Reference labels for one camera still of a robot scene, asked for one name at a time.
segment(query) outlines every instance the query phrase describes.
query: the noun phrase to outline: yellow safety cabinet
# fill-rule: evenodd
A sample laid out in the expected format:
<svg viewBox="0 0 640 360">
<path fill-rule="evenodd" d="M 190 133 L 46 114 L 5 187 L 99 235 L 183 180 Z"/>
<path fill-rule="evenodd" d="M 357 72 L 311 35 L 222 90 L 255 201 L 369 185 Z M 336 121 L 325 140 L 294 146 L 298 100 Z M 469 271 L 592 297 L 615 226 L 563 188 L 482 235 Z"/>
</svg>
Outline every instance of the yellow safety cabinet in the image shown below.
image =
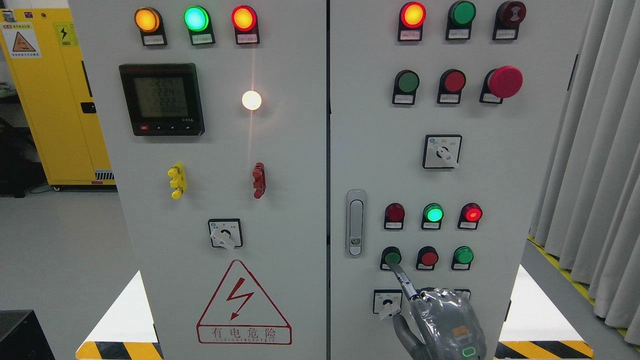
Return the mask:
<svg viewBox="0 0 640 360">
<path fill-rule="evenodd" d="M 49 184 L 115 184 L 70 10 L 3 15 L 0 43 Z"/>
</svg>

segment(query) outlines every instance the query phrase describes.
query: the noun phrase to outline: green indicator light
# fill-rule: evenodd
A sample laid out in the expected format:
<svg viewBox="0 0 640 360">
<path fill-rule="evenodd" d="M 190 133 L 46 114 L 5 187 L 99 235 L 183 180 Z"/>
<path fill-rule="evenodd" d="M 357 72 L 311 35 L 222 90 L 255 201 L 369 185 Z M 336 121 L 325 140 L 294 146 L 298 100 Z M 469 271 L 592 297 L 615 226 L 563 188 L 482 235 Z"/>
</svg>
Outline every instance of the green indicator light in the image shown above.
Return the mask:
<svg viewBox="0 0 640 360">
<path fill-rule="evenodd" d="M 397 252 L 390 252 L 385 256 L 385 262 L 387 264 L 389 263 L 400 264 L 401 259 L 402 258 L 400 257 L 400 254 L 398 254 Z"/>
<path fill-rule="evenodd" d="M 474 260 L 474 252 L 466 246 L 461 247 L 460 249 L 456 250 L 455 257 L 456 260 L 461 264 L 470 264 L 471 261 Z"/>
<path fill-rule="evenodd" d="M 184 23 L 191 31 L 202 31 L 209 26 L 209 14 L 200 6 L 192 6 L 184 12 Z"/>
<path fill-rule="evenodd" d="M 468 1 L 462 1 L 453 10 L 451 20 L 458 26 L 467 25 L 476 17 L 476 6 Z"/>
<path fill-rule="evenodd" d="M 464 349 L 462 349 L 462 354 L 465 357 L 472 357 L 473 355 L 476 354 L 476 348 L 474 348 L 474 347 L 464 348 Z"/>
<path fill-rule="evenodd" d="M 400 77 L 400 79 L 398 79 L 398 87 L 404 92 L 414 91 L 418 88 L 419 83 L 420 79 L 418 78 L 418 75 L 412 72 L 406 72 Z"/>
<path fill-rule="evenodd" d="M 426 217 L 430 222 L 438 222 L 442 220 L 443 215 L 444 212 L 442 211 L 442 207 L 438 204 L 429 205 L 424 210 L 424 217 Z"/>
</svg>

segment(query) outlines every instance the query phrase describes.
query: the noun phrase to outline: warning sticker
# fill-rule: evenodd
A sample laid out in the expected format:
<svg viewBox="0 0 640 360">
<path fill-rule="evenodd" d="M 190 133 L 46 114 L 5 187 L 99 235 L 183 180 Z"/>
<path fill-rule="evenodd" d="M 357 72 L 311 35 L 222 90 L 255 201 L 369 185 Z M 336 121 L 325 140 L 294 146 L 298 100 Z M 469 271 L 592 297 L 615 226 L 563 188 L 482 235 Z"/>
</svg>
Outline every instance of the warning sticker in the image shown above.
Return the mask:
<svg viewBox="0 0 640 360">
<path fill-rule="evenodd" d="M 30 22 L 4 22 L 2 35 L 12 58 L 41 58 L 40 46 Z"/>
<path fill-rule="evenodd" d="M 233 260 L 196 326 L 203 344 L 290 345 L 291 325 L 240 260 Z"/>
<path fill-rule="evenodd" d="M 77 46 L 78 37 L 73 22 L 56 22 L 56 34 L 60 46 Z"/>
</svg>

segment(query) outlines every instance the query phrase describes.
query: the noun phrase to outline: gray curtain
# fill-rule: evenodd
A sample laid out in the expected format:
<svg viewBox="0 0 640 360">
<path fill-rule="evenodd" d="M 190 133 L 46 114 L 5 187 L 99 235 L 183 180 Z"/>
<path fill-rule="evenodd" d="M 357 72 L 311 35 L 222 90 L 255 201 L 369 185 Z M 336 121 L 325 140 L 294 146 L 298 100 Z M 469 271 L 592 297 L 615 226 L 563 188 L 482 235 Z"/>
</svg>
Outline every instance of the gray curtain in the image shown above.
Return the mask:
<svg viewBox="0 0 640 360">
<path fill-rule="evenodd" d="M 596 0 L 530 235 L 640 345 L 640 3 Z"/>
</svg>

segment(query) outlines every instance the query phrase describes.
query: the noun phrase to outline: black box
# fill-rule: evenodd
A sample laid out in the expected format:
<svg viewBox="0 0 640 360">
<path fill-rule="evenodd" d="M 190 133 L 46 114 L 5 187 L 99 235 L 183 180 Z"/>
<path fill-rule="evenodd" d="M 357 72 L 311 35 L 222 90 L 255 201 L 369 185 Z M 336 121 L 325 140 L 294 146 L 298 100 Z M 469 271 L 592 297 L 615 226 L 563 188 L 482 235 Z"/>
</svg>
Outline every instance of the black box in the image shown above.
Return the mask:
<svg viewBox="0 0 640 360">
<path fill-rule="evenodd" d="M 0 311 L 0 360 L 55 360 L 33 310 Z"/>
</svg>

